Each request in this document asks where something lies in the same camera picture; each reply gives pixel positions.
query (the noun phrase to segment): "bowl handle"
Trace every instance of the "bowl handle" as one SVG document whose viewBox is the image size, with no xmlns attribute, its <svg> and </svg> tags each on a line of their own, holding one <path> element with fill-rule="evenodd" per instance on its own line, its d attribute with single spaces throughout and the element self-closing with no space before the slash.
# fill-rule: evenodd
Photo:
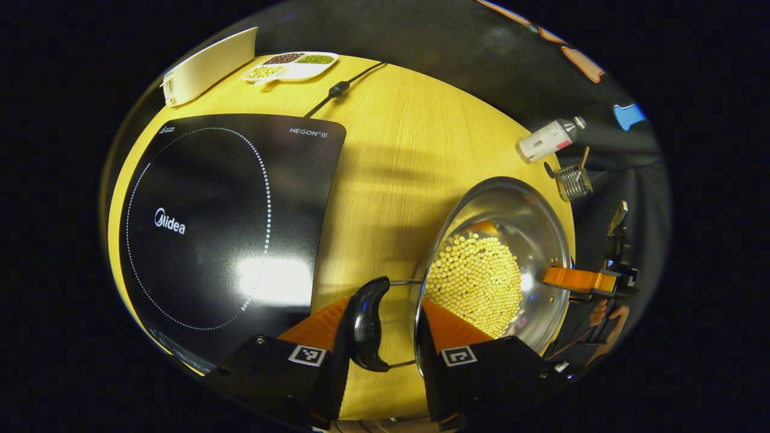
<svg viewBox="0 0 770 433">
<path fill-rule="evenodd" d="M 388 277 L 371 280 L 350 298 L 345 309 L 343 323 L 350 358 L 359 367 L 369 371 L 390 370 L 390 365 L 380 358 L 380 301 L 389 289 Z"/>
</svg>

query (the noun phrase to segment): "stainless steel bowl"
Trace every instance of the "stainless steel bowl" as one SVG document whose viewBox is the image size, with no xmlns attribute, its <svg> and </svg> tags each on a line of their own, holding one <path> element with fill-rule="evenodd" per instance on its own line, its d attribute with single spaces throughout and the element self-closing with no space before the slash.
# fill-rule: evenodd
<svg viewBox="0 0 770 433">
<path fill-rule="evenodd" d="M 430 260 L 422 263 L 416 272 L 415 279 L 422 280 L 422 284 L 413 287 L 410 293 L 410 300 L 417 306 L 413 331 L 420 319 L 428 268 L 437 258 L 444 241 L 456 233 L 466 233 L 468 227 L 483 221 L 489 221 L 497 228 L 498 239 L 517 256 L 521 270 L 523 299 L 508 330 L 499 337 L 515 335 L 542 355 L 561 326 L 569 293 L 541 281 L 554 261 L 558 266 L 571 265 L 569 244 L 556 213 L 545 198 L 533 187 L 510 177 L 493 177 L 477 184 L 450 213 Z M 417 354 L 417 338 L 414 341 Z M 417 357 L 417 367 L 422 374 L 419 360 Z"/>
</svg>

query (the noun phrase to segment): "yellow wooden tabletop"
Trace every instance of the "yellow wooden tabletop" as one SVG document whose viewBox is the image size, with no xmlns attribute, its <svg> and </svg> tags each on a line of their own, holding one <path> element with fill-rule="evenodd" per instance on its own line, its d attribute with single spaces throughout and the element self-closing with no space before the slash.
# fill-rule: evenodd
<svg viewBox="0 0 770 433">
<path fill-rule="evenodd" d="M 146 148 L 166 122 L 221 113 L 303 116 L 328 93 L 377 62 L 341 55 L 320 76 L 305 82 L 254 86 L 241 79 L 259 57 L 198 99 L 158 112 L 137 140 Z M 313 118 L 345 126 L 323 222 L 312 311 L 351 295 L 367 281 L 406 280 L 435 241 L 447 214 L 474 185 L 510 176 L 538 190 L 554 208 L 575 255 L 569 203 L 543 164 L 527 165 L 514 144 L 529 132 L 489 104 L 437 79 L 385 65 L 355 81 Z M 138 157 L 132 151 L 131 158 Z M 543 159 L 554 169 L 556 157 Z M 389 364 L 414 359 L 407 291 L 391 289 L 380 305 L 380 356 Z M 378 419 L 427 412 L 425 387 L 415 365 L 387 373 L 351 362 L 340 419 Z"/>
</svg>

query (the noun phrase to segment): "wire basket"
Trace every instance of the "wire basket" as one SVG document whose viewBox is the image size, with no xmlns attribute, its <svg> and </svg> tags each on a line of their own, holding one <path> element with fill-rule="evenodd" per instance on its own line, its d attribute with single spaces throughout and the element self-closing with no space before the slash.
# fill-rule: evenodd
<svg viewBox="0 0 770 433">
<path fill-rule="evenodd" d="M 559 195 L 564 201 L 572 201 L 578 197 L 587 196 L 594 192 L 591 179 L 583 166 L 574 164 L 554 173 L 556 184 L 559 187 Z"/>
</svg>

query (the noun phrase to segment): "induction cooktop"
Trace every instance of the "induction cooktop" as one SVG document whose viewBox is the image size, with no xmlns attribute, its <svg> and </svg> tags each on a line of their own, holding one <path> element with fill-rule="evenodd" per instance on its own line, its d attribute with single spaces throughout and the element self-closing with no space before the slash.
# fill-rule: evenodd
<svg viewBox="0 0 770 433">
<path fill-rule="evenodd" d="M 129 299 L 159 344 L 205 374 L 245 339 L 310 315 L 345 135 L 255 114 L 162 126 L 132 174 L 120 234 Z"/>
</svg>

